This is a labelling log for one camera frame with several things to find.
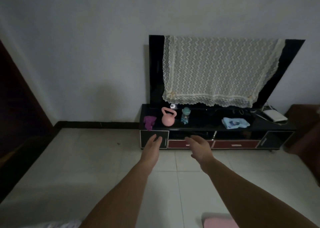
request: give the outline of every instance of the purple cloth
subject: purple cloth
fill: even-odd
[[[152,130],[152,126],[155,124],[157,117],[154,116],[145,116],[143,118],[143,122],[145,123],[145,127],[147,130]]]

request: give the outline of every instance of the black cabinet door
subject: black cabinet door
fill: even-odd
[[[162,143],[160,145],[160,149],[166,149],[168,144],[169,138],[169,131],[160,131],[160,130],[141,130],[140,131],[140,138],[141,138],[141,149],[144,148],[148,139],[153,136],[154,134],[162,137]]]
[[[294,131],[268,131],[257,148],[279,149]]]

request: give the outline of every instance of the cabinet handle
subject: cabinet handle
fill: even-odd
[[[264,140],[261,142],[260,145],[263,145],[266,142],[266,138],[264,138]]]

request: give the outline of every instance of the tv stand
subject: tv stand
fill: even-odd
[[[228,108],[191,110],[189,123],[184,125],[180,121],[181,110],[176,111],[178,115],[175,123],[166,127],[161,122],[161,109],[151,108],[150,104],[142,104],[139,122],[142,149],[148,139],[157,134],[163,139],[160,149],[167,150],[188,149],[184,138],[190,135],[203,137],[208,141],[211,149],[278,150],[296,130],[290,122],[284,125],[274,124],[251,114],[250,111],[242,114],[243,118],[250,123],[249,127],[226,129],[221,122],[223,117],[239,118],[237,110],[233,111]],[[144,117],[148,115],[157,117],[150,131],[145,129],[143,123]]]

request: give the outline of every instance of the pink kettlebell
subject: pink kettlebell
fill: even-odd
[[[162,124],[164,124],[165,126],[171,126],[174,124],[174,117],[177,116],[177,112],[172,110],[172,109],[169,109],[169,108],[166,108],[166,107],[163,107],[161,109],[162,113],[163,113],[163,116],[162,116]]]

